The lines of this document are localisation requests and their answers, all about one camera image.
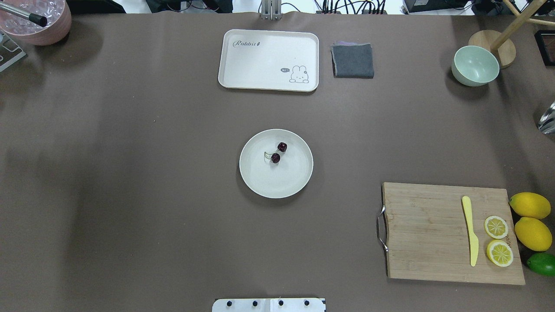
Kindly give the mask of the upper yellow lemon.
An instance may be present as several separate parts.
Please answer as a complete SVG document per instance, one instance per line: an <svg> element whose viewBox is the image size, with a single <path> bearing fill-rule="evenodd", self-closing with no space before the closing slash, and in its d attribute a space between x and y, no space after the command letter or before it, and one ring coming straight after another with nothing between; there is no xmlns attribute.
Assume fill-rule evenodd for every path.
<svg viewBox="0 0 555 312"><path fill-rule="evenodd" d="M536 218L521 217L515 223L515 234L525 247L533 251L547 251L553 242L547 225Z"/></svg>

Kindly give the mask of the lower lemon slice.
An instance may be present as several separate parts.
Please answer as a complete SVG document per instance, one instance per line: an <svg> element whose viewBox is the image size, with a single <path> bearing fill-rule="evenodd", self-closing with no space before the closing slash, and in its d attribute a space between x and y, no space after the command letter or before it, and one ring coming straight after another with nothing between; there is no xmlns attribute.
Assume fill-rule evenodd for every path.
<svg viewBox="0 0 555 312"><path fill-rule="evenodd" d="M486 255L488 259L498 267L509 267L514 261L514 255L511 247L502 240L491 240L486 247Z"/></svg>

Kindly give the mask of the lemon slice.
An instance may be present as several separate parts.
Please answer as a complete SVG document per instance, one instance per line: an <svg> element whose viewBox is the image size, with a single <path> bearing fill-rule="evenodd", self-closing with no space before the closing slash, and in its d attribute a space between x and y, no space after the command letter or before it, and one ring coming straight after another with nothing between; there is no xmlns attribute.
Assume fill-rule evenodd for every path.
<svg viewBox="0 0 555 312"><path fill-rule="evenodd" d="M486 255L488 259L498 267L509 267L514 261L514 255L511 247L502 240L491 240L486 247Z"/></svg>
<svg viewBox="0 0 555 312"><path fill-rule="evenodd" d="M497 215L491 215L484 220L484 229L493 239L501 240L508 235L508 224L505 219Z"/></svg>

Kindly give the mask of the cream rabbit tray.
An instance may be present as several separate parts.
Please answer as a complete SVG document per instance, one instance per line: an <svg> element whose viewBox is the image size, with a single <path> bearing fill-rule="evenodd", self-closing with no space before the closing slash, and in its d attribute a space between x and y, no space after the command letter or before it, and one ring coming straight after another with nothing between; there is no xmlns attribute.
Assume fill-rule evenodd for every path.
<svg viewBox="0 0 555 312"><path fill-rule="evenodd" d="M313 33L231 29L223 37L218 82L234 89L314 91L319 52Z"/></svg>

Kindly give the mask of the cream round plate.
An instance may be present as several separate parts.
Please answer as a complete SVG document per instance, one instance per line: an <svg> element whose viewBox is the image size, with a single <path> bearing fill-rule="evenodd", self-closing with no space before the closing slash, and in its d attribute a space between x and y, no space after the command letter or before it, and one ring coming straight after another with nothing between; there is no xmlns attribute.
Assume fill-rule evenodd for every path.
<svg viewBox="0 0 555 312"><path fill-rule="evenodd" d="M280 142L288 146L280 162L266 159L264 152L275 152ZM244 145L238 167L245 184L266 198L286 198L297 194L313 174L313 154L307 142L288 130L264 130Z"/></svg>

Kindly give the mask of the lower yellow lemon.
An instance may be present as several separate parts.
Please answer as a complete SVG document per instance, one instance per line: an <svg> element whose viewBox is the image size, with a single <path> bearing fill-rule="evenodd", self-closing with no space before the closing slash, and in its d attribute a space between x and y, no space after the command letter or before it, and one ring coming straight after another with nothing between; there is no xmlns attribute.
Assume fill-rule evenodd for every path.
<svg viewBox="0 0 555 312"><path fill-rule="evenodd" d="M513 195L508 201L511 208L521 217L546 218L551 213L551 204L541 194L522 192Z"/></svg>

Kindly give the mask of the grey folded cloth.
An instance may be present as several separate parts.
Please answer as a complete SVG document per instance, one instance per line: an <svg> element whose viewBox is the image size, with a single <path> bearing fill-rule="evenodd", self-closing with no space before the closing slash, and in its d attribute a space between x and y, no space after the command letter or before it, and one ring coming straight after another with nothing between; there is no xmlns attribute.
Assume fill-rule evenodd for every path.
<svg viewBox="0 0 555 312"><path fill-rule="evenodd" d="M337 42L331 45L331 55L335 77L372 79L375 75L369 43Z"/></svg>

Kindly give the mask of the silver metal scoop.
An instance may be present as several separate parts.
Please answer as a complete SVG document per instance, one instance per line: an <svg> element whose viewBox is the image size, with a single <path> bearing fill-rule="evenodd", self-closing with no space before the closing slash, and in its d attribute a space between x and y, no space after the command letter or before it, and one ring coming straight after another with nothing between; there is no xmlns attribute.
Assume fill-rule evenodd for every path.
<svg viewBox="0 0 555 312"><path fill-rule="evenodd" d="M555 102L554 101L539 119L539 122L537 123L537 128L543 134L547 134L547 135L555 134Z"/></svg>

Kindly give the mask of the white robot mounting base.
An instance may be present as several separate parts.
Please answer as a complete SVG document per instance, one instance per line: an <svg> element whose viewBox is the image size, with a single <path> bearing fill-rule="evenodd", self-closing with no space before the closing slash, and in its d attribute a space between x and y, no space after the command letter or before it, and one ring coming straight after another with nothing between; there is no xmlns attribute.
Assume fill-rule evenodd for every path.
<svg viewBox="0 0 555 312"><path fill-rule="evenodd" d="M217 299L212 312L325 312L321 298Z"/></svg>

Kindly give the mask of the yellow lemon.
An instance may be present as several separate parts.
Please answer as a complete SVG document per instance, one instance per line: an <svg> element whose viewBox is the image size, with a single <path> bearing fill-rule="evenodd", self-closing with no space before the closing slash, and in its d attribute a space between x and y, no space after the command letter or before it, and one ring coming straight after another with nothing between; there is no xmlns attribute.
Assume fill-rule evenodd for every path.
<svg viewBox="0 0 555 312"><path fill-rule="evenodd" d="M521 217L546 218L551 213L551 204L541 194L522 192L513 195L508 201L511 208Z"/></svg>
<svg viewBox="0 0 555 312"><path fill-rule="evenodd" d="M536 218L521 217L515 223L515 234L525 247L533 251L547 251L553 242L547 225Z"/></svg>

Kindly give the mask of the metal scoop in ice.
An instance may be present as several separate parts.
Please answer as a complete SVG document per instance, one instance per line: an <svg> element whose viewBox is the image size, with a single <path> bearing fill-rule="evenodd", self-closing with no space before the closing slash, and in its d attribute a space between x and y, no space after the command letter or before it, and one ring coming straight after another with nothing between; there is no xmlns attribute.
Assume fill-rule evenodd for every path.
<svg viewBox="0 0 555 312"><path fill-rule="evenodd" d="M45 16L28 12L26 10L23 10L22 8L18 8L16 6L7 4L4 1L0 2L0 10L7 12L8 14L18 16L19 18L22 18L24 20L29 20L30 22L37 24L41 27L45 27L48 24L48 20Z"/></svg>

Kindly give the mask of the aluminium frame post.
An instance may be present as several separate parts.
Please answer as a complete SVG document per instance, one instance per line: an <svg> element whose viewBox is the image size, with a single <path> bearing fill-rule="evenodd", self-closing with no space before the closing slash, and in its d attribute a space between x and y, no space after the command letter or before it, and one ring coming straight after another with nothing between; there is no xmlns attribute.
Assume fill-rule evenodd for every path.
<svg viewBox="0 0 555 312"><path fill-rule="evenodd" d="M260 18L262 20L280 20L283 16L281 5L281 0L262 0Z"/></svg>

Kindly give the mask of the white cup rack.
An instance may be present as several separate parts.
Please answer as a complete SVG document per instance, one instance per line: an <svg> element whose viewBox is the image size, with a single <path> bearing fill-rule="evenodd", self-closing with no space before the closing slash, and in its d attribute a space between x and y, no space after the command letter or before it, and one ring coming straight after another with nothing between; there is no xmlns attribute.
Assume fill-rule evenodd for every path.
<svg viewBox="0 0 555 312"><path fill-rule="evenodd" d="M0 72L24 59L26 52L3 31L0 32Z"/></svg>

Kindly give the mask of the green lime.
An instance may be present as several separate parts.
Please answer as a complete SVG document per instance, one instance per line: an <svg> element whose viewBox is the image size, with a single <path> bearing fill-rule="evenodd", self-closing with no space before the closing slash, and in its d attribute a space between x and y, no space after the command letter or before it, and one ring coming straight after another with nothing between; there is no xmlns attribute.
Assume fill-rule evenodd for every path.
<svg viewBox="0 0 555 312"><path fill-rule="evenodd" d="M526 261L526 264L537 274L555 276L555 256L550 253L534 253Z"/></svg>

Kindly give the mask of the upper lemon slice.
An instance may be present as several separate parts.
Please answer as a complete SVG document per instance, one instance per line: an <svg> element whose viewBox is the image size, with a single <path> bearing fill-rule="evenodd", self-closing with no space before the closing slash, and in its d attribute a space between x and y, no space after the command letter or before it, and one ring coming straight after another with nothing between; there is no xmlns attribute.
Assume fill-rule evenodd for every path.
<svg viewBox="0 0 555 312"><path fill-rule="evenodd" d="M497 215L491 215L484 220L484 229L493 239L501 240L508 235L508 224L505 219Z"/></svg>

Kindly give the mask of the pink bowl with ice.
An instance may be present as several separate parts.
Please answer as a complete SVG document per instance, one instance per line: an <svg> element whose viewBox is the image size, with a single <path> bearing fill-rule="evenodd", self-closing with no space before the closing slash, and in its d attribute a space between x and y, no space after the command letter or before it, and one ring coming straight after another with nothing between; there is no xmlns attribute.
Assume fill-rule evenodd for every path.
<svg viewBox="0 0 555 312"><path fill-rule="evenodd" d="M12 38L47 46L65 38L72 25L65 0L2 0L1 30Z"/></svg>

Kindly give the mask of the mint green bowl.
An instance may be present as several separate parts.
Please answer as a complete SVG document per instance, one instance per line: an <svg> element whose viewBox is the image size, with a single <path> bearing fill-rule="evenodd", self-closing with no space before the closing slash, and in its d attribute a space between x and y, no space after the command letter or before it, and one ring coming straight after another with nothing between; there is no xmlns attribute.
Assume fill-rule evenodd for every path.
<svg viewBox="0 0 555 312"><path fill-rule="evenodd" d="M487 49L467 45L456 51L451 63L452 75L468 87L486 85L496 79L500 66Z"/></svg>

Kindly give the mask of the wooden mug tree stand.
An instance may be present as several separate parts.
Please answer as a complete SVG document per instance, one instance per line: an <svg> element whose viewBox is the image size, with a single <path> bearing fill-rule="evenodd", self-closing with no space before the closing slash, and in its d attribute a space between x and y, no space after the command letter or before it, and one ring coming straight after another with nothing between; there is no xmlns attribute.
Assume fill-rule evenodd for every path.
<svg viewBox="0 0 555 312"><path fill-rule="evenodd" d="M554 22L532 18L535 12L537 12L545 2L545 0L533 0L529 6L520 13L509 0L504 0L503 3L514 14L515 20L501 33L496 30L480 30L470 37L468 45L481 47L492 53L492 55L496 57L500 69L509 67L516 58L515 44L509 39L513 33L525 23L541 24L545 26L555 25Z"/></svg>

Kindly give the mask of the bamboo cutting board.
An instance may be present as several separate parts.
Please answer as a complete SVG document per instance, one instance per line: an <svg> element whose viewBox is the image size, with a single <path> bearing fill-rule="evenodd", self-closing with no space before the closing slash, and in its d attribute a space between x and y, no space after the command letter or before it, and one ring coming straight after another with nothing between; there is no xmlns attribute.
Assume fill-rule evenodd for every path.
<svg viewBox="0 0 555 312"><path fill-rule="evenodd" d="M377 220L384 222L385 231L378 236L386 251L389 278L525 285L507 190L401 182L383 182L381 190L382 208ZM479 239L475 267L470 266L461 203L464 195L470 197L474 232ZM500 216L508 224L503 241L515 258L505 268L494 265L486 255L492 238L484 229L484 220L491 215Z"/></svg>

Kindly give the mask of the yellow plastic knife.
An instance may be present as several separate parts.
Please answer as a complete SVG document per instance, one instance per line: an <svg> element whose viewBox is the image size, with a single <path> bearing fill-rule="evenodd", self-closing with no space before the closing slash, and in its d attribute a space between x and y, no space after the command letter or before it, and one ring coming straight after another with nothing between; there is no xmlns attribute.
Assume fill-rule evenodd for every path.
<svg viewBox="0 0 555 312"><path fill-rule="evenodd" d="M469 251L470 251L470 266L475 267L478 259L479 251L479 239L474 232L473 225L473 210L470 197L464 195L461 198L461 203L464 212L464 218L467 225L467 234L469 240Z"/></svg>

